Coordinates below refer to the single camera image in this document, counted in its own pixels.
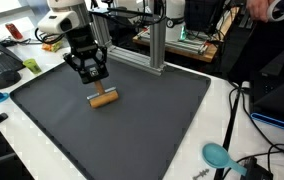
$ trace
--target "gray mat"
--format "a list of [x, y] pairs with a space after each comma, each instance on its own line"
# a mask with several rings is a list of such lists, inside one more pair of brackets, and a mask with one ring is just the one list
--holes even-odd
[[83, 85], [66, 64], [11, 98], [86, 178], [162, 179], [210, 79], [177, 69], [155, 76], [115, 61], [108, 70], [102, 83], [115, 86], [119, 99], [102, 108], [86, 100], [96, 93], [93, 83]]

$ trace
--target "plastic spoon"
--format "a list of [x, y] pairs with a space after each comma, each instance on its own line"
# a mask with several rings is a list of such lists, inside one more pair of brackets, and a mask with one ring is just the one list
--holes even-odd
[[228, 152], [218, 144], [206, 144], [202, 149], [202, 155], [204, 161], [213, 168], [230, 167], [242, 176], [246, 175], [246, 168], [233, 161]]

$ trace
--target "desk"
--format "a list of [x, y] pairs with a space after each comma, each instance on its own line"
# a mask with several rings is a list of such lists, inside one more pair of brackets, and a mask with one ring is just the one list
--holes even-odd
[[[239, 11], [239, 8], [232, 8], [231, 9], [231, 13], [225, 18], [224, 23], [221, 26], [221, 32], [220, 32], [220, 36], [223, 37], [224, 35], [226, 35], [229, 32], [229, 29], [234, 21], [234, 18], [236, 17], [237, 13]], [[140, 34], [138, 34], [137, 36], [133, 37], [133, 42], [139, 45], [144, 45], [144, 46], [149, 46], [150, 42], [147, 39], [141, 38]], [[166, 44], [165, 46], [165, 50], [167, 52], [171, 52], [174, 54], [178, 54], [178, 55], [182, 55], [188, 58], [192, 58], [195, 60], [199, 60], [199, 61], [204, 61], [204, 62], [212, 62], [216, 53], [218, 52], [218, 48], [214, 45], [208, 45], [207, 49], [204, 51], [203, 54], [199, 54], [198, 52], [196, 52], [195, 50], [188, 50], [188, 49], [184, 49], [182, 47], [174, 47], [173, 45], [169, 45]]]
[[[40, 46], [15, 46], [10, 48], [10, 50], [21, 57], [21, 59], [35, 58], [43, 72], [62, 63], [62, 55], [69, 52], [68, 48], [61, 49], [57, 53], [44, 52], [40, 49]], [[188, 69], [184, 70], [205, 75]], [[22, 80], [14, 86], [2, 90], [2, 92], [11, 92], [23, 83], [36, 77], [28, 69], [22, 69], [19, 72], [22, 75]], [[197, 175], [199, 171], [206, 168], [210, 172], [203, 179], [213, 179], [215, 169], [210, 168], [202, 160], [201, 149], [208, 142], [222, 144], [224, 141], [230, 115], [228, 94], [232, 86], [224, 80], [212, 76], [209, 77], [212, 79], [211, 86], [164, 180], [191, 180], [192, 176]], [[0, 124], [0, 131], [35, 179], [85, 179], [64, 154], [11, 99], [0, 104], [0, 113], [2, 112], [7, 113], [9, 118]], [[257, 124], [272, 142], [284, 143], [284, 130], [259, 122]], [[247, 155], [267, 152], [268, 148], [269, 145], [257, 133], [242, 108], [239, 107], [229, 149], [231, 157], [236, 160]], [[259, 157], [258, 160], [261, 166], [267, 167], [265, 156]], [[271, 169], [275, 175], [274, 179], [284, 179], [284, 155], [276, 154], [271, 156]], [[227, 179], [238, 180], [239, 175], [231, 172]]]

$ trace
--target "white table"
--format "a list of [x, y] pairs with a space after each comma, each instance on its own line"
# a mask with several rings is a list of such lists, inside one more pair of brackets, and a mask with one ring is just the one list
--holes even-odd
[[[56, 53], [45, 52], [41, 50], [39, 45], [18, 45], [9, 49], [23, 60], [35, 58], [43, 72], [62, 63], [62, 55], [69, 52], [69, 48], [61, 49]], [[181, 69], [205, 75], [185, 68]], [[20, 70], [19, 73], [22, 75], [22, 80], [14, 86], [0, 92], [11, 92], [36, 77], [26, 68]], [[223, 143], [230, 116], [228, 94], [233, 87], [227, 81], [212, 76], [208, 77], [212, 80], [211, 86], [164, 180], [191, 180], [192, 176], [197, 175], [199, 171], [206, 168], [210, 170], [209, 174], [200, 179], [213, 179], [214, 177], [215, 169], [209, 167], [203, 161], [201, 149], [203, 145], [208, 142]], [[85, 179], [66, 156], [64, 156], [11, 99], [0, 104], [0, 113], [2, 112], [7, 113], [9, 118], [0, 124], [0, 131], [35, 179]], [[272, 142], [284, 143], [284, 130], [259, 122], [257, 122], [257, 124]], [[229, 148], [231, 157], [237, 160], [247, 155], [267, 152], [269, 147], [270, 146], [262, 139], [249, 121], [249, 118], [245, 115], [242, 110], [242, 100], [240, 100]], [[259, 157], [258, 163], [266, 168], [266, 156]], [[271, 169], [274, 174], [274, 179], [284, 179], [284, 155], [276, 154], [271, 156]], [[231, 171], [227, 179], [238, 180], [240, 176]]]

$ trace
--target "person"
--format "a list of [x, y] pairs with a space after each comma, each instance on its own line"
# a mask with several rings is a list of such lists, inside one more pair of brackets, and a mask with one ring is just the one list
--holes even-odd
[[[238, 60], [227, 73], [237, 84], [250, 81], [252, 72], [260, 71], [284, 50], [284, 20], [268, 22], [267, 9], [273, 0], [247, 0], [247, 9], [256, 24]], [[284, 64], [279, 76], [284, 77]]]

